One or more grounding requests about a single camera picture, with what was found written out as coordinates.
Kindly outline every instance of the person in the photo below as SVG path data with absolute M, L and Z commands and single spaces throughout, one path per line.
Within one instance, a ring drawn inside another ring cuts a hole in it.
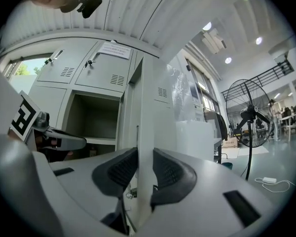
M 263 134 L 266 135 L 266 132 L 265 132 L 265 128 L 264 128 L 264 125 L 263 125 L 263 122 L 261 119 L 257 118 L 256 120 L 256 130 L 257 130 L 257 136 L 258 138 L 259 137 L 263 137 Z
M 273 119 L 273 123 L 274 123 L 274 136 L 275 136 L 275 141 L 280 141 L 279 136 L 278 136 L 278 118 L 277 115 L 279 114 L 278 111 L 276 111 L 274 109 L 274 103 L 275 101 L 273 99 L 270 100 L 270 112 L 271 112 L 271 116 Z
M 295 108 L 293 106 L 291 106 L 291 113 L 292 113 L 292 115 L 295 114 Z

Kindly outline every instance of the black slot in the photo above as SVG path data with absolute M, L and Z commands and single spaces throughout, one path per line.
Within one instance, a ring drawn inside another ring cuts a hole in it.
M 241 220 L 244 227 L 251 225 L 260 217 L 257 211 L 238 191 L 227 192 L 223 195 Z
M 61 175 L 68 174 L 73 171 L 74 170 L 72 168 L 62 168 L 62 169 L 54 170 L 53 172 L 54 172 L 55 176 L 61 176 Z

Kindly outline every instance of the door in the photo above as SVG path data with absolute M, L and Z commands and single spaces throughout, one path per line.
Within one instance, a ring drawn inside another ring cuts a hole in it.
M 38 81 L 70 83 L 80 63 L 97 42 L 85 38 L 65 41 L 51 56 L 52 62 L 43 67 Z
M 56 127 L 61 103 L 63 102 L 66 90 L 33 86 L 29 97 L 40 108 L 42 112 L 49 113 L 49 125 Z
M 98 53 L 101 44 L 95 48 L 89 60 L 92 65 L 87 65 L 81 71 L 77 81 L 78 85 L 90 86 L 124 92 L 127 85 L 127 76 L 131 65 L 133 50 L 129 59 Z

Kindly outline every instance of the corrugated metal ceiling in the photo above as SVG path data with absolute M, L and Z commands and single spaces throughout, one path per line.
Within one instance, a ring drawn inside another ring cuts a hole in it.
M 103 0 L 90 18 L 75 10 L 62 13 L 32 4 L 20 4 L 8 19 L 1 45 L 11 50 L 37 36 L 70 30 L 111 32 L 174 56 L 225 4 L 235 0 Z

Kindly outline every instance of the standing fan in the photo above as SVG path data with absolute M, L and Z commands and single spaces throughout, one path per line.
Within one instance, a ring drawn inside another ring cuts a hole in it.
M 269 110 L 269 98 L 257 83 L 242 79 L 229 88 L 226 111 L 231 130 L 243 145 L 249 147 L 246 180 L 250 173 L 252 148 L 261 146 L 272 131 Z

